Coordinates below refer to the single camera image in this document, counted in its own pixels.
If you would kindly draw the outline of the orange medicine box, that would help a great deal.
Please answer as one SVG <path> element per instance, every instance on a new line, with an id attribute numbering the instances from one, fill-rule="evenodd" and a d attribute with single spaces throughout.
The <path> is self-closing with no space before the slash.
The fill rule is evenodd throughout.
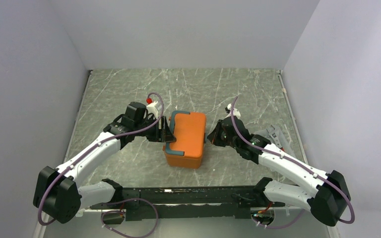
<path id="1" fill-rule="evenodd" d="M 205 141 L 206 115 L 198 112 L 173 111 L 170 129 L 175 142 L 166 143 L 163 151 L 172 167 L 198 169 Z"/>

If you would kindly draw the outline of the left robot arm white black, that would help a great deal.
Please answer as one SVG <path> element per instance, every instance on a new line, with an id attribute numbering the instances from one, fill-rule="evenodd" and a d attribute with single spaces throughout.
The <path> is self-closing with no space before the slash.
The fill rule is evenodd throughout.
<path id="1" fill-rule="evenodd" d="M 163 102 L 147 99 L 147 103 L 129 103 L 126 111 L 105 126 L 76 156 L 56 168 L 46 166 L 39 172 L 33 197 L 33 205 L 39 210 L 38 218 L 45 212 L 53 221 L 64 224 L 81 209 L 103 203 L 110 208 L 121 205 L 124 192 L 117 182 L 107 178 L 86 186 L 82 182 L 137 136 L 150 142 L 176 141 L 163 115 Z"/>

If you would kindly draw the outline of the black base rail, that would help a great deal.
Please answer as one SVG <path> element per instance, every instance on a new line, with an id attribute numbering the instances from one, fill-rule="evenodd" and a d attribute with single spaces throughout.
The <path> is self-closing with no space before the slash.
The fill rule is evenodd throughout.
<path id="1" fill-rule="evenodd" d="M 254 191 L 253 186 L 124 188 L 123 195 L 93 210 L 122 209 L 126 221 L 144 219 L 233 217 L 249 219 L 261 210 L 282 207 Z"/>

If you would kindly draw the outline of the clear plastic case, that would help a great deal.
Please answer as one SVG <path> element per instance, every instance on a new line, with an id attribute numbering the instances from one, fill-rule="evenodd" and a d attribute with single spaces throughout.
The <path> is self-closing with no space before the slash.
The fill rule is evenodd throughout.
<path id="1" fill-rule="evenodd" d="M 271 124 L 265 129 L 261 129 L 255 132 L 255 134 L 261 135 L 266 139 L 270 140 L 273 144 L 275 144 L 282 151 L 287 154 L 295 157 L 295 153 L 288 143 L 285 135 L 283 134 L 281 128 L 277 125 Z"/>

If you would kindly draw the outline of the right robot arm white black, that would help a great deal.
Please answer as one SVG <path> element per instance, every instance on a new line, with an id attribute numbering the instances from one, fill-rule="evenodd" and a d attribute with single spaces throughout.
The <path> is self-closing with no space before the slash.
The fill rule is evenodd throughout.
<path id="1" fill-rule="evenodd" d="M 285 176 L 293 185 L 263 177 L 254 187 L 254 201 L 260 206 L 281 202 L 309 211 L 321 223 L 334 227 L 351 224 L 355 214 L 345 177 L 308 166 L 266 137 L 250 133 L 237 117 L 217 122 L 207 139 L 220 147 L 232 147 L 244 159 L 266 166 Z"/>

